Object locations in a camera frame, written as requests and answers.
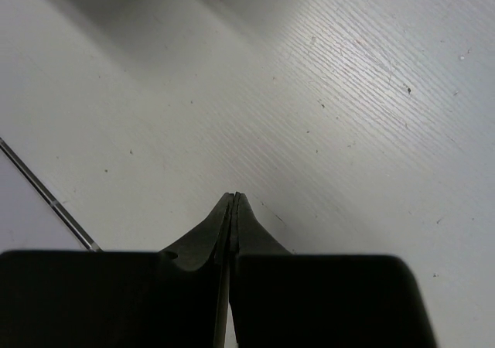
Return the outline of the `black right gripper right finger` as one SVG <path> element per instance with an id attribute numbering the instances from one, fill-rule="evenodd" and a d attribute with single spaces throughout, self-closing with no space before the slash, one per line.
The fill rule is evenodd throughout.
<path id="1" fill-rule="evenodd" d="M 434 347 L 418 284 L 392 255 L 292 254 L 237 193 L 230 306 L 241 347 Z"/>

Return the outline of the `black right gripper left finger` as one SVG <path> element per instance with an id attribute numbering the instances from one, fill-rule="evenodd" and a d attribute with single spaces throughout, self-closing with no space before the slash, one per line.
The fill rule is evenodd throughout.
<path id="1" fill-rule="evenodd" d="M 221 347 L 234 195 L 157 252 L 7 251 L 3 347 Z"/>

